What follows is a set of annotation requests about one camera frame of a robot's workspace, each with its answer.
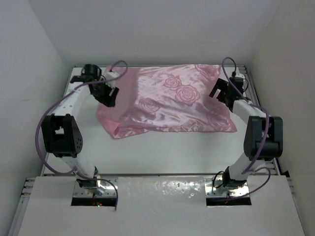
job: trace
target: white table surface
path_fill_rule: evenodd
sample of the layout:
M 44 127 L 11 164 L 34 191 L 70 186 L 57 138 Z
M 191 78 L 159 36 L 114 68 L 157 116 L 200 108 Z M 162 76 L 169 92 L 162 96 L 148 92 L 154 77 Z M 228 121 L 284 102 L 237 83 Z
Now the white table surface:
M 266 176 L 250 176 L 250 190 Z M 303 236 L 285 176 L 252 206 L 206 207 L 202 177 L 120 177 L 113 207 L 71 206 L 75 177 L 37 177 L 19 236 Z
M 231 75 L 233 68 L 226 70 Z M 80 74 L 81 67 L 77 67 L 71 77 Z M 220 78 L 225 78 L 223 71 Z M 150 131 L 113 140 L 95 116 L 97 104 L 90 96 L 79 112 L 77 123 L 83 136 L 81 153 L 101 174 L 216 173 L 233 164 L 243 152 L 246 125 L 233 113 L 230 115 L 238 130 L 235 133 Z M 69 171 L 53 154 L 49 155 L 48 163 L 60 172 Z M 45 168 L 44 174 L 51 172 Z

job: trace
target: pink fabric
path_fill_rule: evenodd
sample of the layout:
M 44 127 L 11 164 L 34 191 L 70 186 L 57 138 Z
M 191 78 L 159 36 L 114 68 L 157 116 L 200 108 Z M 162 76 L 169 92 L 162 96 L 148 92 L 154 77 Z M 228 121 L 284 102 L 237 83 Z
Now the pink fabric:
M 114 139 L 150 130 L 235 132 L 229 110 L 209 97 L 220 71 L 201 64 L 130 68 L 116 82 L 116 106 L 99 104 L 96 116 Z

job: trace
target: white enclosure wall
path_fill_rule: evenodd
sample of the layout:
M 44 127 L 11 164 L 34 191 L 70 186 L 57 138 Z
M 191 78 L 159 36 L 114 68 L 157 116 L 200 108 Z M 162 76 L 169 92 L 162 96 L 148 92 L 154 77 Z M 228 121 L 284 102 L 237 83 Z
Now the white enclosure wall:
M 29 0 L 66 63 L 250 62 L 280 0 Z
M 307 235 L 315 233 L 315 1 L 283 0 L 251 67 L 261 103 L 283 118 L 283 155 Z
M 0 236 L 7 235 L 26 177 L 40 174 L 34 134 L 61 97 L 69 71 L 27 0 L 0 7 Z

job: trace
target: white floor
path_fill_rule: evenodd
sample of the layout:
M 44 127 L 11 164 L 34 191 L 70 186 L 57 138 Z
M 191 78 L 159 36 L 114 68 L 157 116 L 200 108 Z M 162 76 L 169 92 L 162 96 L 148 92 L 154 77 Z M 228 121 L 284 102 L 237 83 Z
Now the white floor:
M 230 75 L 233 68 L 228 67 Z M 72 75 L 80 75 L 74 68 Z M 97 101 L 90 96 L 77 118 L 85 155 L 101 174 L 197 174 L 216 173 L 233 164 L 243 152 L 246 126 L 233 113 L 236 133 L 148 132 L 113 140 L 99 124 Z M 68 166 L 50 154 L 48 163 L 61 172 Z

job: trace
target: white panel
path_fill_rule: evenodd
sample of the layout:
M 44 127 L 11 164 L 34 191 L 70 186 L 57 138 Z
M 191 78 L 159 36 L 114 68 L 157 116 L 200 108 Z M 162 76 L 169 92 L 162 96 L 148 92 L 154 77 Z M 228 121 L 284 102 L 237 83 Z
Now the white panel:
M 255 189 L 266 176 L 250 176 Z M 70 206 L 74 177 L 37 177 L 19 236 L 303 236 L 284 176 L 252 206 L 206 207 L 203 177 L 121 177 L 113 207 Z
M 229 75 L 233 69 L 227 68 Z M 80 73 L 81 68 L 74 68 L 72 76 Z M 230 115 L 237 127 L 236 133 L 151 131 L 113 140 L 95 116 L 97 105 L 90 96 L 79 112 L 77 123 L 83 136 L 81 154 L 101 174 L 216 173 L 225 170 L 243 153 L 246 125 L 233 113 Z M 52 154 L 48 163 L 58 171 L 69 171 L 69 167 Z
M 280 0 L 29 0 L 76 63 L 248 63 Z
M 26 177 L 40 173 L 36 125 L 59 98 L 66 69 L 26 0 L 0 6 L 0 236 L 7 235 Z
M 282 168 L 292 178 L 307 235 L 315 232 L 315 1 L 283 0 L 252 65 L 263 106 L 283 119 Z

